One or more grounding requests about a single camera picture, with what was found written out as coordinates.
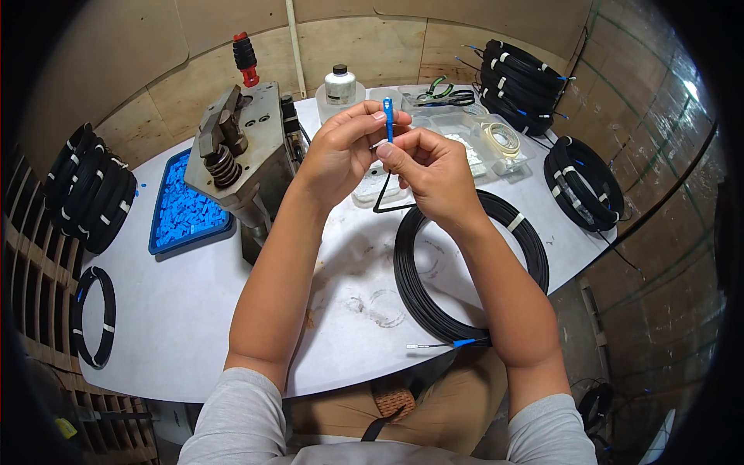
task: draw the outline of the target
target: blue tray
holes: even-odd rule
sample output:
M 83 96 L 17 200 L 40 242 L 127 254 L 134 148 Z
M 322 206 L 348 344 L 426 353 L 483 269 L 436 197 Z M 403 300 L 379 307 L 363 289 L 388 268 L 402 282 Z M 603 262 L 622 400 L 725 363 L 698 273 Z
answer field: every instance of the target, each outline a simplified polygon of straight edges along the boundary
M 152 255 L 175 250 L 232 226 L 229 212 L 184 183 L 190 153 L 191 149 L 184 150 L 165 164 L 147 244 Z

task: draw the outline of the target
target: yellow tag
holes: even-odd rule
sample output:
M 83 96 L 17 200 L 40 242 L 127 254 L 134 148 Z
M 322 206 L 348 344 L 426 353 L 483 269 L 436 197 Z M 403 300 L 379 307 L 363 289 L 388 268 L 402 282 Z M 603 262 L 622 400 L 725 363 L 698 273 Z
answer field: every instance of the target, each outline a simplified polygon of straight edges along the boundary
M 60 433 L 62 433 L 62 436 L 65 439 L 69 439 L 77 434 L 77 430 L 72 426 L 72 423 L 68 422 L 64 418 L 57 418 L 54 422 L 57 424 L 57 428 L 60 429 Z

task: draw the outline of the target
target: forearm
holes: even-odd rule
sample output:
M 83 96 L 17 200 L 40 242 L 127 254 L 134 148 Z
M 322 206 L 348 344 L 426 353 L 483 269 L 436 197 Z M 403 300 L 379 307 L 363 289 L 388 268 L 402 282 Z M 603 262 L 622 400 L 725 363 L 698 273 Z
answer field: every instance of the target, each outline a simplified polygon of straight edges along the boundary
M 488 317 L 493 346 L 507 367 L 527 367 L 560 350 L 548 298 L 485 217 L 453 236 Z
M 292 183 L 238 299 L 225 368 L 247 366 L 282 391 L 328 212 Z

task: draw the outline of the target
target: white table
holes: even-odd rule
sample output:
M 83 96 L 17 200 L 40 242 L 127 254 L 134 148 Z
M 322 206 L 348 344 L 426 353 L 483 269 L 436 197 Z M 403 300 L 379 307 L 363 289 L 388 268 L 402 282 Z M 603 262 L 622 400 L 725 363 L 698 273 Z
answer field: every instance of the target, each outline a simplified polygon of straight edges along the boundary
M 320 127 L 315 99 L 296 103 L 312 136 Z M 168 258 L 147 251 L 155 198 L 166 161 L 193 139 L 166 150 L 134 170 L 139 195 L 113 244 L 84 267 L 105 269 L 116 293 L 116 334 L 106 366 L 81 364 L 87 382 L 157 400 L 206 401 L 228 349 L 238 296 L 251 271 L 242 258 L 237 228 Z M 539 155 L 533 175 L 516 183 L 496 179 L 479 185 L 517 207 L 542 238 L 550 265 L 549 292 L 562 286 L 607 247 L 574 225 L 553 200 L 542 175 L 547 150 L 529 138 Z M 286 397 L 363 382 L 424 362 L 447 347 L 407 350 L 407 343 L 436 341 L 408 314 L 397 293 L 392 255 L 406 211 L 375 214 L 346 198 L 331 212 L 315 265 L 308 321 L 289 372 Z M 514 237 L 498 225 L 524 263 Z M 608 239 L 615 238 L 615 231 Z M 432 297 L 463 322 L 485 325 L 480 302 L 455 243 L 434 223 L 419 233 L 417 268 Z M 509 283 L 494 283 L 509 292 Z M 98 346 L 103 321 L 99 286 L 83 310 L 86 344 Z

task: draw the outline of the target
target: spring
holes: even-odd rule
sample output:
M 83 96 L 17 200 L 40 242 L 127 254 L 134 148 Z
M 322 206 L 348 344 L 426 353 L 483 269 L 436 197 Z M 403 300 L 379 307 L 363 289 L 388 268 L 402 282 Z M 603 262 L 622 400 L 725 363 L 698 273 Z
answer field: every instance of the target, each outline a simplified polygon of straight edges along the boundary
M 204 167 L 214 178 L 215 187 L 220 189 L 233 185 L 240 177 L 240 171 L 243 170 L 224 145 L 219 146 L 217 153 L 204 159 Z

